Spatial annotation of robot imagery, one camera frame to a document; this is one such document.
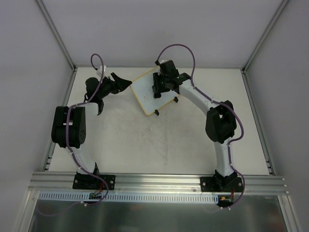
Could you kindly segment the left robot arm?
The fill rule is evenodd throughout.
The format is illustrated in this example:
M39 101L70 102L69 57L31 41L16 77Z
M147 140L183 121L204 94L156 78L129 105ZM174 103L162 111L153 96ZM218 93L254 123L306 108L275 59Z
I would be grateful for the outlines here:
M56 107L51 138L53 143L65 149L77 166L77 175L84 177L84 183L91 189L101 183L97 164L84 151L86 141L86 120L99 116L104 107L103 98L126 90L132 81L120 78L115 73L111 77L101 75L100 79L90 77L85 81L84 101L70 107Z

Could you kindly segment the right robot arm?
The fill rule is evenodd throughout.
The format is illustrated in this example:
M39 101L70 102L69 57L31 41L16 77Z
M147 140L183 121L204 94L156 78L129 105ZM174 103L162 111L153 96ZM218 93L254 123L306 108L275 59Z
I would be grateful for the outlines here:
M229 190L237 178L236 171L230 166L231 156L228 153L228 142L235 135L236 117L233 115L233 104L230 101L216 103L205 97L192 83L187 73L179 73L172 60L156 61L159 71L153 74L153 96L161 98L162 93L174 91L190 100L206 116L205 132L214 142L217 166L214 183L221 191Z

